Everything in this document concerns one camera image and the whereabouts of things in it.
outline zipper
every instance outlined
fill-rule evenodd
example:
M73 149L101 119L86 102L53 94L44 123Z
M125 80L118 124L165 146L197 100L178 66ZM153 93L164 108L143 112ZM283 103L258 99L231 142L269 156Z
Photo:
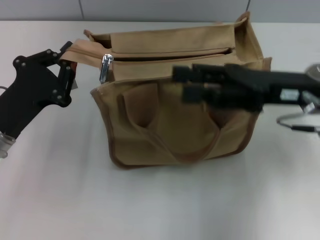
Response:
M101 63L101 71L100 71L100 83L104 84L107 81L108 78L108 70L110 67L110 64L114 61L114 57L111 54L105 54L102 58Z
M204 58L211 58L211 57L218 57L223 56L232 53L232 49L228 48L227 50L223 51L222 53L216 53L216 54L202 54L199 56L170 56L170 57L139 57L139 58L121 58L117 57L114 58L111 54L98 54L90 51L86 51L83 49L80 49L78 47L71 46L68 49L69 51L84 54L89 57L93 57L96 59L102 59L101 61L101 71L100 71L100 83L104 84L108 82L108 71L110 69L110 65L113 62L121 63L121 64L139 64L141 62L143 63L161 63L161 62L177 62L177 61L183 61L185 59L189 60L196 60L196 59L204 59Z

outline wire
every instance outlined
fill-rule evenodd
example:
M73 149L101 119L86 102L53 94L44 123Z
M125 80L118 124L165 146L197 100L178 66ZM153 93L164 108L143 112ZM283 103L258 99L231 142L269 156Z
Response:
M282 116L280 116L280 117L278 117L276 119L276 123L281 125L281 126L283 126L283 127L291 129L292 125L284 123L283 121L284 120L291 120L291 119L301 118L301 117L303 117L305 115L306 114L304 112L282 115Z
M85 14L84 14L84 9L82 7L82 2L81 2L81 0L78 0L78 2L79 2L79 7L80 7L82 20L85 20Z
M250 3L251 3L251 0L249 0L248 4L246 5L246 9L245 9L246 12L248 12L248 10L249 10Z
M5 86L0 86L0 89L3 89L3 90L5 90L5 91L6 91L8 88L7 88L7 87L5 87Z

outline brown trim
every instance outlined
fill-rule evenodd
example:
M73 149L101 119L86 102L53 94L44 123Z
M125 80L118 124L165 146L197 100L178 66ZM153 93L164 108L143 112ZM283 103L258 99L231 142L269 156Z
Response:
M263 59L263 63L262 63L262 70L263 71L270 71L271 61L272 61L272 57L267 57L267 58ZM216 157L213 157L210 159L223 158L223 157L227 157L227 156L241 153L247 147L247 145L249 144L249 142L251 140L251 137L254 133L254 128L255 128L256 122L258 120L258 117L259 117L259 113L255 113L250 117L249 122L248 122L247 134L245 135L243 141L240 143L237 150L230 152L230 153L227 153L227 154L224 154L224 155L221 155L221 156L216 156Z
M259 45L259 42L258 42L258 39L256 37L256 34L254 32L254 29L251 25L251 22L250 20L247 21L246 23L246 34L251 42L251 45L254 49L254 53L256 55L256 58L259 60L259 59L263 59L264 58L264 55L262 53L262 50L261 50L261 47Z
M109 118L109 109L106 104L104 104L101 100L101 93L97 88L93 89L91 92L93 99L95 100L96 104L100 109L100 113L105 125L106 134L108 137L108 146L109 146L109 156L112 162L121 169L136 169L136 168L144 168L144 167L155 167L159 165L126 165L121 162L115 155L115 137L114 137L114 130Z

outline bag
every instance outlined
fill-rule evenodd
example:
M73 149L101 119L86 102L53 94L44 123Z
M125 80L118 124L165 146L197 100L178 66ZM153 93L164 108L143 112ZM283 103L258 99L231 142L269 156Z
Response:
M91 91L104 120L112 161L122 168L192 164L240 153L258 113L183 104L171 82L174 65L240 64L270 70L249 13L236 23L110 34L84 33L62 59L101 67L114 61L108 81Z

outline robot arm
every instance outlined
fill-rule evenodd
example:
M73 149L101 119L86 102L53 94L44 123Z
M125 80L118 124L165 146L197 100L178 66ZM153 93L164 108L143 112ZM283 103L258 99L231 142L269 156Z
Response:
M0 95L0 158L5 158L21 131L48 105L67 107L75 79L75 63L59 61L72 42L60 53L50 49L32 56L18 56L13 61L16 78ZM49 66L58 64L58 77Z
M288 119L320 113L320 64L306 73L250 70L236 64L176 66L173 81L182 83L182 101L205 102L222 109L261 112L264 104L299 105L302 113L281 116L277 123L295 131L320 135L320 126L289 125Z

